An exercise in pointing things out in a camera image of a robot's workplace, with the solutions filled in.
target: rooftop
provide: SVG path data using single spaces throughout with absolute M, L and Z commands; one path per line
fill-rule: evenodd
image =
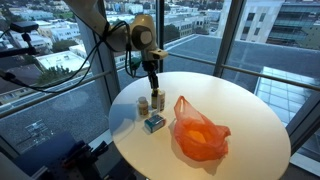
M 50 67 L 63 66 L 69 68 L 71 71 L 76 71 L 83 64 L 84 59 L 71 51 L 64 51 L 60 53 L 49 54 L 45 56 L 36 57 L 39 63 L 46 69 Z M 83 66 L 83 68 L 89 67 L 89 63 Z

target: tree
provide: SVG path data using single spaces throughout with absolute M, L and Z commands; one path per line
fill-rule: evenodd
M 77 43 L 72 40 L 58 41 L 53 43 L 52 52 L 57 53 L 57 52 L 67 51 L 70 46 L 74 46 L 74 45 L 77 45 Z
M 62 66 L 50 67 L 46 69 L 38 78 L 38 85 L 45 85 L 52 82 L 59 82 L 67 77 L 70 77 L 74 72 L 69 68 L 63 68 Z
M 180 32 L 173 24 L 164 26 L 164 43 L 170 42 L 180 38 Z

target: small box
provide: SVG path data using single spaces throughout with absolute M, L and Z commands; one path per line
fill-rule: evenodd
M 165 118 L 156 114 L 144 121 L 144 126 L 148 129 L 150 133 L 157 131 L 165 125 Z

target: round table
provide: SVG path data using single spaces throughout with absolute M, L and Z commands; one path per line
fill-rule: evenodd
M 290 141 L 277 115 L 258 97 L 226 80 L 190 72 L 158 74 L 165 90 L 166 125 L 154 133 L 144 128 L 137 100 L 151 89 L 139 79 L 114 100 L 109 113 L 110 131 L 121 155 L 151 180 L 279 179 L 289 164 Z M 199 112 L 217 125 L 228 126 L 229 153 L 219 160 L 194 161 L 183 154 L 173 138 L 173 107 L 183 95 Z

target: building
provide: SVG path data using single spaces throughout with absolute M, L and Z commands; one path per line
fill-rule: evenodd
M 80 35 L 77 23 L 64 20 L 52 20 L 49 22 L 50 25 L 39 26 L 38 32 L 42 36 L 50 38 L 52 42 L 72 40 L 73 37 Z
M 131 14 L 143 13 L 142 4 L 126 3 L 124 5 L 124 8 L 125 8 L 125 12 L 127 12 L 127 13 L 131 13 Z
M 266 43 L 284 0 L 248 0 L 235 40 Z M 231 0 L 224 1 L 215 35 L 222 37 L 229 15 Z
M 23 40 L 22 38 L 22 34 L 11 31 L 10 32 L 12 39 L 14 40 L 15 44 L 19 47 L 19 48 L 27 48 L 29 47 L 28 43 L 26 41 Z M 30 39 L 31 39 L 31 45 L 33 47 L 35 47 L 36 49 L 40 49 L 40 48 L 48 48 L 48 49 L 52 49 L 52 41 L 50 38 L 48 37 L 43 37 L 41 35 L 39 35 L 39 33 L 37 31 L 32 31 L 31 33 L 29 33 Z
M 6 72 L 14 74 L 17 79 L 27 85 L 36 84 L 42 73 L 35 64 L 10 68 Z M 15 85 L 0 78 L 0 105 L 18 100 L 30 93 L 32 93 L 31 89 Z
M 175 4 L 170 4 L 170 14 L 179 14 L 179 13 L 199 13 L 198 8 L 190 8 L 185 6 L 179 6 Z
M 180 37 L 185 37 L 194 33 L 197 28 L 208 31 L 210 28 L 210 17 L 199 12 L 167 14 L 164 18 L 164 25 L 174 25 L 180 32 Z
M 210 17 L 210 21 L 218 22 L 220 19 L 221 10 L 210 10 L 203 11 L 207 16 Z
M 87 53 L 86 53 L 86 50 L 85 50 L 83 44 L 70 46 L 69 50 L 71 52 L 73 52 L 74 54 L 82 57 L 83 59 L 85 59 L 87 57 Z M 125 52 L 114 52 L 113 55 L 114 55 L 114 60 L 115 60 L 115 63 L 116 63 L 116 67 L 124 66 L 125 59 L 126 59 Z M 139 57 L 139 56 L 140 56 L 139 52 L 136 52 L 136 51 L 131 52 L 131 57 Z
M 13 48 L 12 44 L 10 44 L 9 39 L 7 38 L 6 35 L 3 35 L 0 38 L 0 50 L 6 50 L 6 49 L 10 49 Z
M 52 1 L 54 9 L 63 11 L 63 12 L 68 12 L 70 11 L 69 6 L 64 2 L 64 1 Z
M 320 20 L 316 21 L 310 28 L 302 28 L 302 31 L 307 33 L 303 40 L 296 40 L 299 47 L 306 49 L 320 49 Z
M 71 51 L 64 51 L 54 54 L 49 54 L 45 56 L 36 57 L 39 64 L 43 69 L 49 69 L 51 67 L 63 67 L 64 69 L 68 68 L 70 71 L 77 71 L 85 59 L 78 56 L 77 54 Z M 89 67 L 89 62 L 86 62 L 82 67 L 82 72 Z
M 109 23 L 113 24 L 116 21 L 125 21 L 127 23 L 132 23 L 134 20 L 135 16 L 131 14 L 111 14 L 107 16 L 107 20 Z
M 316 23 L 319 19 L 320 2 L 287 1 L 279 11 L 267 43 L 319 49 L 316 47 L 319 43 L 315 42 L 320 37 Z
M 9 8 L 12 14 L 20 16 L 27 21 L 54 19 L 53 13 L 28 8 Z

